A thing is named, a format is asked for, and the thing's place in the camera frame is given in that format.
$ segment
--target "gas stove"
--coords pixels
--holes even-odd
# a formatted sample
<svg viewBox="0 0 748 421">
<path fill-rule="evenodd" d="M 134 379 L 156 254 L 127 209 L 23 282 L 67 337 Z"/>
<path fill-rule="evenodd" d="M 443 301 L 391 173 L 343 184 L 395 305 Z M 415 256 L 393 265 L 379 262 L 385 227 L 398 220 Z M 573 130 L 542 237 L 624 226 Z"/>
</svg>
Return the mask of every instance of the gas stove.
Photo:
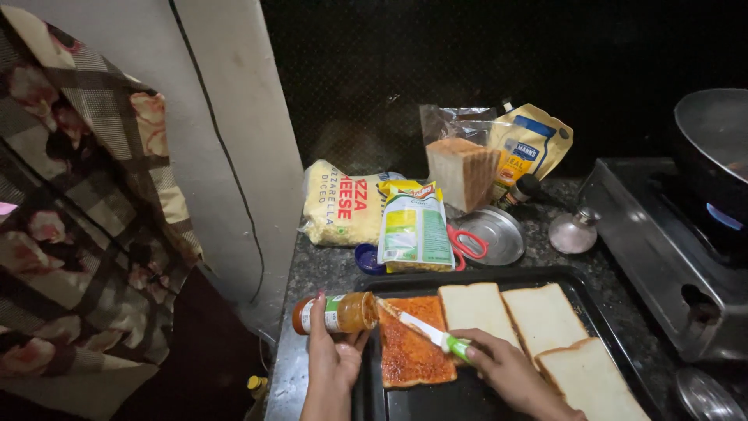
<svg viewBox="0 0 748 421">
<path fill-rule="evenodd" d="M 748 361 L 748 227 L 701 202 L 669 158 L 597 160 L 580 200 L 683 360 Z"/>
</svg>

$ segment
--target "blue bottle cap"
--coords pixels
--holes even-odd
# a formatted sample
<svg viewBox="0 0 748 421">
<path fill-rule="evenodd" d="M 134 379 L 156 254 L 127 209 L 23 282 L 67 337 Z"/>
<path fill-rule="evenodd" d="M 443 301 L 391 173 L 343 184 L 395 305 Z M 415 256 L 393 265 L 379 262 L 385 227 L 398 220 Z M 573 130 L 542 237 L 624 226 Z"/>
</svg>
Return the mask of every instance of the blue bottle cap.
<svg viewBox="0 0 748 421">
<path fill-rule="evenodd" d="M 356 257 L 356 265 L 366 275 L 384 275 L 387 272 L 387 266 L 376 262 L 376 246 L 373 244 L 359 244 L 353 251 Z"/>
</svg>

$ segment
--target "green knife handle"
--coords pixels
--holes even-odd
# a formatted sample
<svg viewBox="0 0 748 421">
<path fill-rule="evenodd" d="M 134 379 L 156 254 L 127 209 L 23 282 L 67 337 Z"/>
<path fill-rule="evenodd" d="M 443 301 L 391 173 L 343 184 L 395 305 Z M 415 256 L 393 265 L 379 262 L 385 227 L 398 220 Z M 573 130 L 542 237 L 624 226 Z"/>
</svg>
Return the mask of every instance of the green knife handle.
<svg viewBox="0 0 748 421">
<path fill-rule="evenodd" d="M 457 339 L 452 335 L 447 336 L 447 347 L 449 347 L 450 351 L 452 351 L 452 354 L 455 354 L 457 357 L 462 358 L 466 363 L 471 364 L 468 356 L 465 355 L 465 352 L 468 349 L 468 345 L 469 344 L 462 339 Z"/>
</svg>

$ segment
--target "red scissors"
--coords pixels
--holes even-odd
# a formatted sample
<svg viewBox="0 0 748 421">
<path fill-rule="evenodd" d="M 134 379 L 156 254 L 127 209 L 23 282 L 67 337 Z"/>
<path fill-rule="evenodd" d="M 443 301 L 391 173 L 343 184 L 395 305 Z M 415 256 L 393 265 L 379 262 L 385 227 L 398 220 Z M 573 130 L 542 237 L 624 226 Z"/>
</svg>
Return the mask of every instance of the red scissors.
<svg viewBox="0 0 748 421">
<path fill-rule="evenodd" d="M 465 246 L 459 240 L 461 235 L 466 235 L 472 238 L 473 241 L 478 243 L 480 249 L 482 250 L 481 253 L 475 253 L 470 247 Z M 452 251 L 454 251 L 454 253 L 457 255 L 457 259 L 460 262 L 460 264 L 455 267 L 455 270 L 465 269 L 465 257 L 463 255 L 469 255 L 471 258 L 477 260 L 484 258 L 485 254 L 488 253 L 488 241 L 483 240 L 481 237 L 478 237 L 472 232 L 468 232 L 462 229 L 454 229 L 450 224 L 447 224 L 447 237 L 450 239 L 450 243 L 452 243 Z"/>
</svg>

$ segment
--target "glass shaker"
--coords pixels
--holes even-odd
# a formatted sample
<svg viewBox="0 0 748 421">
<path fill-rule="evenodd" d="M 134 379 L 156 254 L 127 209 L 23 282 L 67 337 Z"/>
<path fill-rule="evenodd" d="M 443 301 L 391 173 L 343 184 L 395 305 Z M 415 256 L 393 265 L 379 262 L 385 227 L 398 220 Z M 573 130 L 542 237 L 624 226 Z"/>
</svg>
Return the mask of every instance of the glass shaker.
<svg viewBox="0 0 748 421">
<path fill-rule="evenodd" d="M 551 222 L 548 237 L 554 249 L 566 254 L 584 253 L 592 248 L 598 239 L 595 224 L 601 215 L 587 206 L 577 213 L 564 213 Z"/>
</svg>

